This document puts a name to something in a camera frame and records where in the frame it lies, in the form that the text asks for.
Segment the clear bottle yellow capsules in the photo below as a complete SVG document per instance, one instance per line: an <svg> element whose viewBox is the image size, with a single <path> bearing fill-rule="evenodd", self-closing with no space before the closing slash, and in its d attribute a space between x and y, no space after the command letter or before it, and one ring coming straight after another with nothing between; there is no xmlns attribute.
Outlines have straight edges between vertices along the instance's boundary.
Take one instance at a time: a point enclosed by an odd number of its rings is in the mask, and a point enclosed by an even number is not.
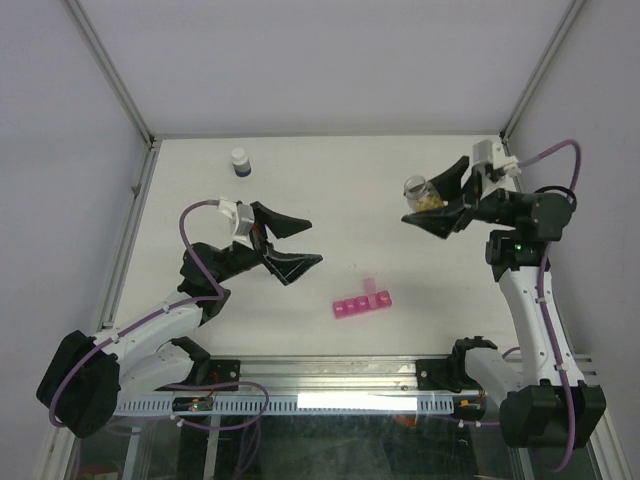
<svg viewBox="0 0 640 480"><path fill-rule="evenodd" d="M404 183L404 198L412 212L435 210L446 206L437 189L420 175L409 177Z"/></svg>

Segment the pink weekly pill organizer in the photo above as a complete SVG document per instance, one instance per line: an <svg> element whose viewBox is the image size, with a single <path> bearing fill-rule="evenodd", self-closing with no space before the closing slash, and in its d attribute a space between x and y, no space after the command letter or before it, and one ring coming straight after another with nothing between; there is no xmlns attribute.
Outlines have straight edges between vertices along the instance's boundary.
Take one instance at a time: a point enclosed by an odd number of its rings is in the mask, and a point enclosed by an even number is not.
<svg viewBox="0 0 640 480"><path fill-rule="evenodd" d="M336 300L332 303L332 312L336 320L392 307L393 301L390 291L379 288L373 277L365 278L362 285L362 292L358 295Z"/></svg>

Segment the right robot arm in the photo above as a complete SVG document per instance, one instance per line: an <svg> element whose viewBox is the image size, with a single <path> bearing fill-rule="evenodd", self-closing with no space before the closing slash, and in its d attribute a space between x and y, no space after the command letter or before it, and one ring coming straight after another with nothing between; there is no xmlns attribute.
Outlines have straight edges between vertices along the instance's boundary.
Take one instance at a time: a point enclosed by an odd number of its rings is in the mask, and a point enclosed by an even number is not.
<svg viewBox="0 0 640 480"><path fill-rule="evenodd" d="M463 156L431 179L412 176L404 184L411 211L402 221L441 239L473 221L494 225L485 260L511 313L521 368L514 370L492 342L464 338L447 359L443 386L481 386L498 407L508 446L573 451L587 444L606 410L603 390L588 385L574 360L552 292L549 248L561 240L577 197L557 185L505 189L517 171L515 161L499 166Z"/></svg>

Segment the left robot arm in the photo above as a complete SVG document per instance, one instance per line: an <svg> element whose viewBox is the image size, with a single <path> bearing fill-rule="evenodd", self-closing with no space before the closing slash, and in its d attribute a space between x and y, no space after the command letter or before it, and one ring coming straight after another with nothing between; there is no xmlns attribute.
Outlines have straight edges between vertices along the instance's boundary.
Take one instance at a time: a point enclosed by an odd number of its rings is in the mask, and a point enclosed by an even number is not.
<svg viewBox="0 0 640 480"><path fill-rule="evenodd" d="M188 239L187 216L207 204L229 221L231 242L225 248ZM223 282L262 266L282 285L294 283L322 256L281 253L272 241L311 227L307 219L275 212L258 201L220 198L188 206L179 217L185 252L175 293L137 320L92 335L75 330L61 340L36 390L50 424L83 439L141 395L159 388L203 388L211 355L191 336L230 299Z"/></svg>

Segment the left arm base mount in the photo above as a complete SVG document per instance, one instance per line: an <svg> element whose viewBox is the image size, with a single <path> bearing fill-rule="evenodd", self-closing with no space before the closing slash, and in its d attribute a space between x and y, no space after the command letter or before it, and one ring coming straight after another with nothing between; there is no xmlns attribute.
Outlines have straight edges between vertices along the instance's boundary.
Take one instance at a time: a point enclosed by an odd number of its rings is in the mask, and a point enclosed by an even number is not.
<svg viewBox="0 0 640 480"><path fill-rule="evenodd" d="M198 386L218 385L240 380L241 362L238 359L212 357L204 348L189 337L170 340L167 345L180 348L193 361L187 377L181 382L171 381L160 387L160 391L174 390L173 385Z"/></svg>

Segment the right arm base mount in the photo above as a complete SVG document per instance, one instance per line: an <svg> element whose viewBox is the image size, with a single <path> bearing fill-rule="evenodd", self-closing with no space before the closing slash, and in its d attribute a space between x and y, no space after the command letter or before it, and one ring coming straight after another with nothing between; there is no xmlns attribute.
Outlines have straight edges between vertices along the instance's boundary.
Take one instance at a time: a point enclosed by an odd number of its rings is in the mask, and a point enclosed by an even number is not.
<svg viewBox="0 0 640 480"><path fill-rule="evenodd" d="M482 336L464 337L444 357L415 361L417 388L454 394L475 391L476 397L466 406L456 402L449 416L464 425L497 426L499 422L489 414L490 402L496 404L501 419L528 418L534 411L532 394L522 373L507 358L507 353Z"/></svg>

